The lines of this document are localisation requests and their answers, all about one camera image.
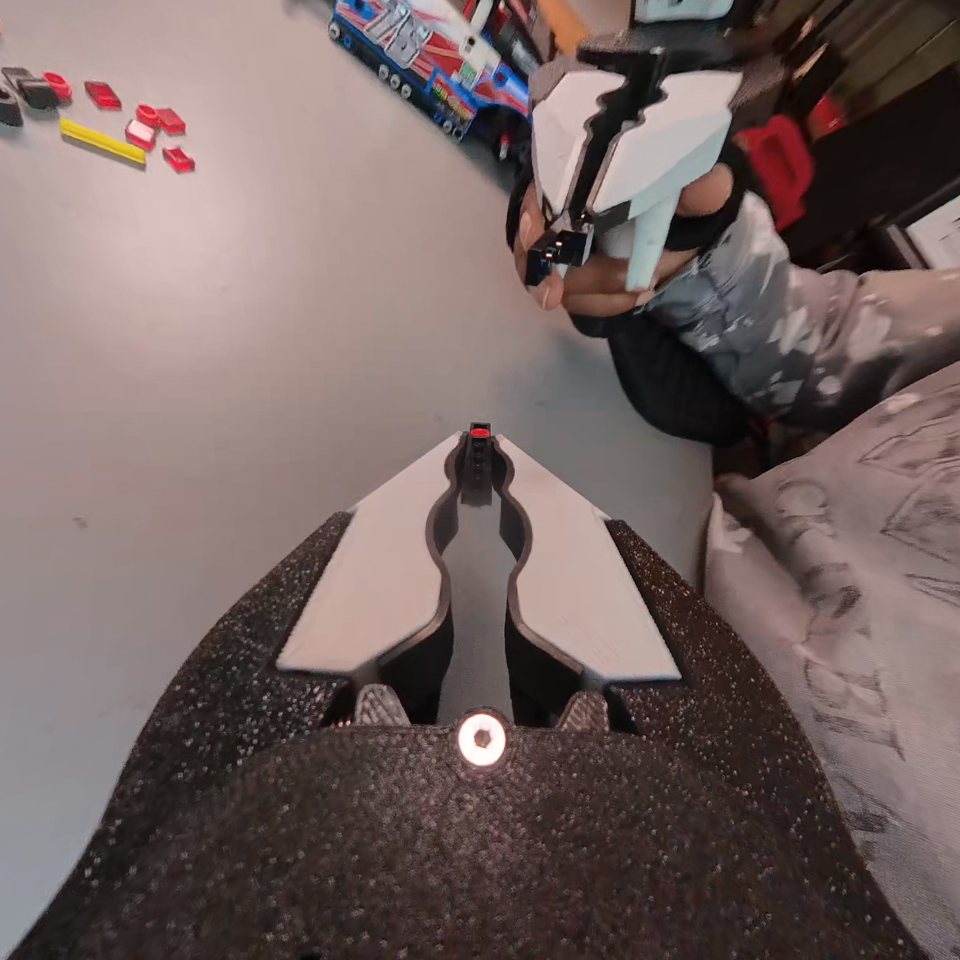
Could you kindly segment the red plastic crate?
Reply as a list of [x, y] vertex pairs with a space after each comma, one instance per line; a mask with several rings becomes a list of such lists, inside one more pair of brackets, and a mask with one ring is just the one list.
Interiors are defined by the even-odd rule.
[[799, 125], [774, 114], [764, 126], [740, 130], [733, 141], [747, 158], [776, 230], [782, 233], [800, 221], [807, 212], [814, 162]]

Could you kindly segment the yellow toy bar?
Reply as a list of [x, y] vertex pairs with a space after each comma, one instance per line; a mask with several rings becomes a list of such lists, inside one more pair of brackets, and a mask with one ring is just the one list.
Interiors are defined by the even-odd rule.
[[99, 155], [132, 164], [139, 168], [147, 165], [147, 153], [144, 149], [126, 141], [109, 136], [102, 131], [83, 126], [61, 117], [58, 120], [59, 133], [66, 141], [88, 148]]

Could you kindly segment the black toy beam red pin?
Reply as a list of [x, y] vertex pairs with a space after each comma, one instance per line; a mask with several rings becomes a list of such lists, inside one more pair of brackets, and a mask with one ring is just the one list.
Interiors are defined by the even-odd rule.
[[474, 421], [466, 432], [461, 469], [461, 502], [465, 506], [490, 506], [494, 494], [494, 441], [491, 424]]

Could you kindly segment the dark cloth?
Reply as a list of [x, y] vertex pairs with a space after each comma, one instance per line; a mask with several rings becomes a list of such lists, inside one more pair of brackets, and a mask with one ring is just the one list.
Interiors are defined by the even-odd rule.
[[572, 314], [570, 320], [583, 336], [606, 342], [623, 393], [648, 425], [715, 448], [748, 438], [752, 416], [747, 407], [661, 322], [659, 310], [606, 318]]

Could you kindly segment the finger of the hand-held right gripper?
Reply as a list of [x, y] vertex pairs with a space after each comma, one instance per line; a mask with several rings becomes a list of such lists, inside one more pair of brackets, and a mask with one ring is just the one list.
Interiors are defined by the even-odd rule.
[[618, 90], [624, 76], [600, 69], [538, 69], [531, 78], [532, 170], [546, 222], [556, 221], [570, 197], [588, 126], [598, 100]]
[[596, 180], [596, 217], [637, 218], [709, 173], [731, 125], [742, 73], [674, 74], [661, 99], [611, 141]]

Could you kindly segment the black toy brick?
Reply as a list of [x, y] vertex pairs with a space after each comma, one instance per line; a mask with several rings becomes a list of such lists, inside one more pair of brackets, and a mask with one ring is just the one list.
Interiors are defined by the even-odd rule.
[[524, 285], [537, 287], [554, 273], [565, 276], [570, 268], [583, 266], [593, 241], [592, 223], [583, 223], [576, 229], [547, 229], [526, 253]]

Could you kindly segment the white paper sheet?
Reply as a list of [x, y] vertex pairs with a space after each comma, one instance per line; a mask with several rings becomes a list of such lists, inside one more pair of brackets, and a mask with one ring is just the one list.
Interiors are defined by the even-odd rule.
[[922, 213], [910, 213], [903, 229], [928, 269], [959, 269], [959, 195]]

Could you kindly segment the blue red white toy truck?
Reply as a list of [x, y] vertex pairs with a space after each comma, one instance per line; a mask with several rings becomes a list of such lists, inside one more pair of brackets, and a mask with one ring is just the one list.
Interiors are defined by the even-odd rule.
[[331, 42], [367, 65], [402, 100], [460, 142], [493, 158], [529, 159], [529, 78], [543, 59], [533, 2], [336, 1]]

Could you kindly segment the person's right forearm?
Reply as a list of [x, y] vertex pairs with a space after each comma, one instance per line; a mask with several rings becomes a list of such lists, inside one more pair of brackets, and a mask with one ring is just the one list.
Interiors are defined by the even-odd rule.
[[793, 264], [766, 203], [661, 285], [649, 307], [751, 412], [834, 433], [917, 384], [958, 394], [958, 270], [820, 273]]

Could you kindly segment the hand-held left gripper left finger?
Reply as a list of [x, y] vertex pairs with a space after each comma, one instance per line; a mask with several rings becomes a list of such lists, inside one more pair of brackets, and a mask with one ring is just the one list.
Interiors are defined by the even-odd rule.
[[366, 683], [434, 620], [443, 573], [428, 521], [450, 493], [459, 447], [454, 433], [354, 506], [277, 670]]

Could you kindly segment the person's right hand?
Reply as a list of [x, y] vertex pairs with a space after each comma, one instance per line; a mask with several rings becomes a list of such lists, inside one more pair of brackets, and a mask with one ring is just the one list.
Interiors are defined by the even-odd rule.
[[[725, 163], [714, 165], [709, 173], [683, 189], [677, 205], [678, 215], [686, 219], [713, 215], [731, 198], [734, 185], [732, 169]], [[518, 215], [511, 251], [522, 282], [526, 277], [527, 254], [546, 229], [533, 179], [528, 177], [524, 186], [520, 202], [510, 208]], [[628, 261], [603, 253], [593, 255], [582, 267], [571, 268], [563, 276], [551, 273], [535, 286], [526, 285], [526, 290], [545, 311], [562, 308], [571, 316], [615, 317], [647, 304], [659, 285], [670, 280], [698, 254], [698, 249], [666, 248], [654, 270], [652, 285], [635, 290], [627, 285]]]

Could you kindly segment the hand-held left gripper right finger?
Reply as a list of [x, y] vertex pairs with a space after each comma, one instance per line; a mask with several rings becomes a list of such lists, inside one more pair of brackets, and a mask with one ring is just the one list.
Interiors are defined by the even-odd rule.
[[505, 653], [517, 692], [682, 679], [610, 517], [510, 439], [495, 438], [499, 534], [514, 558]]

